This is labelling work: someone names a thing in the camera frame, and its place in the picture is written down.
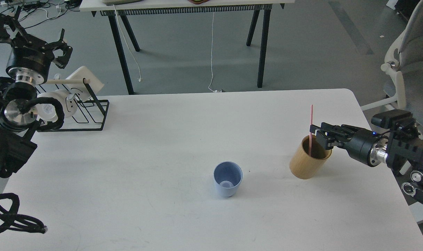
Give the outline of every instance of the gray floor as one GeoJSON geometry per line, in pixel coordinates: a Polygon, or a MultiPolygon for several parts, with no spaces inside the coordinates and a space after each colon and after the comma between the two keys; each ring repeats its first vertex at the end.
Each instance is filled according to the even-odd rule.
{"type": "MultiPolygon", "coordinates": [[[[296,0],[286,4],[284,10],[274,5],[262,89],[256,87],[262,14],[252,46],[247,47],[252,12],[216,13],[213,89],[244,92],[347,88],[354,92],[360,105],[382,99],[382,86],[389,77],[380,65],[406,26],[386,3],[387,0],[296,0]]],[[[49,17],[57,14],[54,8],[48,11],[49,17]]],[[[36,12],[22,25],[36,24],[45,19],[45,14],[36,12]]],[[[211,78],[212,13],[128,18],[142,48],[141,52],[134,52],[142,82],[138,82],[137,65],[125,51],[138,94],[210,92],[207,87],[211,78]]],[[[105,84],[98,95],[126,95],[108,18],[99,13],[92,17],[91,13],[68,12],[27,32],[55,41],[61,28],[65,28],[65,38],[74,50],[66,69],[53,65],[49,76],[61,73],[66,77],[86,65],[105,84]]],[[[5,76],[9,54],[10,47],[0,44],[0,76],[5,76]]],[[[366,111],[366,118],[370,120],[378,111],[366,111]]]]}

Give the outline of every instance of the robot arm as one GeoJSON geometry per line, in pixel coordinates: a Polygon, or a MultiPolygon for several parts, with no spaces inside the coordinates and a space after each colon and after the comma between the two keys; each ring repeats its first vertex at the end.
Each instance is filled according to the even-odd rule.
{"type": "Polygon", "coordinates": [[[315,133],[317,142],[325,149],[334,146],[345,149],[352,159],[370,167],[386,163],[394,175],[399,175],[404,163],[409,161],[411,180],[403,183],[401,189],[423,204],[423,140],[418,138],[412,113],[391,110],[374,115],[371,122],[389,131],[377,134],[365,128],[323,122],[321,127],[311,125],[310,132],[315,133]]]}
{"type": "MultiPolygon", "coordinates": [[[[14,16],[0,14],[0,43],[12,46],[6,73],[0,77],[0,177],[8,178],[16,173],[33,154],[37,145],[30,140],[36,131],[58,129],[63,125],[64,112],[60,102],[54,98],[37,98],[35,86],[47,81],[49,67],[54,62],[65,68],[72,48],[60,39],[47,43],[29,35],[18,22],[20,8],[14,16]],[[10,35],[5,25],[12,30],[10,35]],[[62,50],[63,55],[54,57],[54,51],[62,50]],[[43,124],[37,120],[35,105],[50,104],[57,113],[57,121],[43,124]],[[23,136],[18,132],[25,131],[23,136]]],[[[9,210],[0,205],[0,233],[5,230],[45,233],[47,228],[36,218],[18,214],[19,198],[12,193],[0,194],[0,200],[12,201],[9,210]]]]}

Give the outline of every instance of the blue cup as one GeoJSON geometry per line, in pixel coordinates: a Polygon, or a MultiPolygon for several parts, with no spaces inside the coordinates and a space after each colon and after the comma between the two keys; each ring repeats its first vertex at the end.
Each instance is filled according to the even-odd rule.
{"type": "Polygon", "coordinates": [[[237,191],[242,181],[242,170],[236,163],[224,161],[213,172],[215,187],[222,197],[230,197],[237,191]]]}

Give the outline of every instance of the table leg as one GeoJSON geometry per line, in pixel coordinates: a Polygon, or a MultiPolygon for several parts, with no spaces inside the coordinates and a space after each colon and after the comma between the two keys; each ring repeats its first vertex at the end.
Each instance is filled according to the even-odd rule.
{"type": "Polygon", "coordinates": [[[123,52],[122,41],[120,40],[120,34],[117,27],[116,17],[108,16],[108,18],[109,18],[109,24],[111,26],[111,31],[113,32],[114,42],[116,43],[117,54],[119,56],[120,66],[122,68],[123,77],[126,83],[126,88],[128,89],[128,94],[132,95],[132,94],[135,94],[135,92],[132,89],[131,77],[129,76],[129,70],[128,70],[128,66],[126,64],[126,58],[123,52]]]}
{"type": "Polygon", "coordinates": [[[247,42],[245,43],[247,46],[250,46],[252,44],[253,33],[255,32],[256,22],[258,21],[259,15],[260,15],[259,10],[253,11],[252,23],[250,24],[250,30],[248,31],[247,42]]]}
{"type": "Polygon", "coordinates": [[[258,88],[263,87],[264,65],[266,63],[267,35],[269,34],[270,9],[264,10],[263,33],[261,35],[260,64],[258,67],[258,88]]]}
{"type": "Polygon", "coordinates": [[[129,35],[129,38],[131,39],[132,42],[132,46],[134,46],[134,49],[139,52],[140,51],[140,47],[139,44],[137,43],[136,37],[134,35],[134,33],[132,32],[132,28],[129,25],[129,21],[128,18],[126,16],[120,16],[122,18],[123,24],[125,25],[125,29],[129,35]]]}

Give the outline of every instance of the pink straw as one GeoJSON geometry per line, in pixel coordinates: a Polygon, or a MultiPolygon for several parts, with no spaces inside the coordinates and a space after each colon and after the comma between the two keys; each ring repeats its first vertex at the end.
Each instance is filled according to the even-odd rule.
{"type": "MultiPolygon", "coordinates": [[[[312,124],[312,116],[313,116],[313,114],[314,114],[314,105],[310,105],[310,124],[312,124]]],[[[312,133],[309,132],[309,156],[311,156],[310,155],[310,149],[311,148],[312,148],[312,133]]]]}

